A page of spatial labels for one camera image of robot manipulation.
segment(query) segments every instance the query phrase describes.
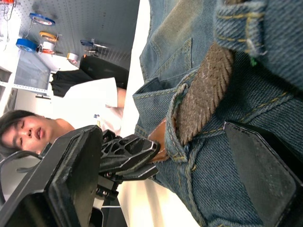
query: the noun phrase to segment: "white t-shirt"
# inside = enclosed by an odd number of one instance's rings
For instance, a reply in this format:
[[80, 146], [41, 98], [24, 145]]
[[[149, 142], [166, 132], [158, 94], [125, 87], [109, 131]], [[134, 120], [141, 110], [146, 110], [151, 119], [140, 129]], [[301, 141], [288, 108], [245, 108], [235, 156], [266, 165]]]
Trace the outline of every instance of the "white t-shirt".
[[97, 124], [103, 131], [120, 134], [123, 108], [117, 108], [115, 78], [75, 85], [63, 98], [54, 97], [54, 118], [64, 119], [75, 129]]

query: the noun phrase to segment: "person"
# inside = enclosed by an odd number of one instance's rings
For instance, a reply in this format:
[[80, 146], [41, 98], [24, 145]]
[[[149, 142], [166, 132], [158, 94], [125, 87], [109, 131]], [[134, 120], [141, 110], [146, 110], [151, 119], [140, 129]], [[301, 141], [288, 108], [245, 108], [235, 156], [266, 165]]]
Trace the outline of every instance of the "person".
[[[155, 163], [153, 180], [178, 195], [200, 226], [263, 226], [223, 124], [270, 131], [303, 160], [302, 2], [166, 0], [150, 6], [140, 57], [145, 84], [133, 98], [140, 115], [135, 134], [147, 138], [166, 119], [169, 159]], [[207, 93], [217, 85], [220, 92]]]
[[53, 100], [57, 116], [53, 119], [23, 110], [8, 112], [0, 118], [1, 154], [7, 157], [18, 150], [40, 154], [58, 137], [93, 124], [118, 135], [125, 95], [114, 78], [100, 79], [75, 85], [64, 98]]

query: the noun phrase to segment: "gray pegboard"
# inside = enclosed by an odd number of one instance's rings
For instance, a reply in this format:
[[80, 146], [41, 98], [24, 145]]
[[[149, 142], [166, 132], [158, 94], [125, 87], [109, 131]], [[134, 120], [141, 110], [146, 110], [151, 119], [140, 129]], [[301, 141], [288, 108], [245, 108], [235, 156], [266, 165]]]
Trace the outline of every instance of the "gray pegboard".
[[108, 46], [100, 58], [129, 69], [131, 50], [139, 8], [139, 0], [17, 0], [14, 9], [21, 18], [20, 35], [26, 35], [31, 24], [30, 13], [40, 13], [56, 22], [55, 26], [34, 24], [28, 39], [40, 43], [40, 31], [62, 34], [56, 44], [60, 56], [72, 52], [79, 58], [89, 48], [81, 39], [95, 39]]

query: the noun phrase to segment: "white desk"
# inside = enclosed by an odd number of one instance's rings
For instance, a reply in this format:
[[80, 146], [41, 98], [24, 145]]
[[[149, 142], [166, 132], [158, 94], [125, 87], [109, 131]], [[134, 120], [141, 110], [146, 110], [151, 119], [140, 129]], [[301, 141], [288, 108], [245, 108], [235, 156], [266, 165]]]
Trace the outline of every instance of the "white desk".
[[[122, 137], [134, 133], [139, 118], [132, 95], [143, 85], [139, 56], [146, 44], [149, 24], [149, 2], [141, 0], [125, 99]], [[118, 191], [118, 199], [129, 227], [198, 226], [176, 194], [151, 180], [123, 182]]]

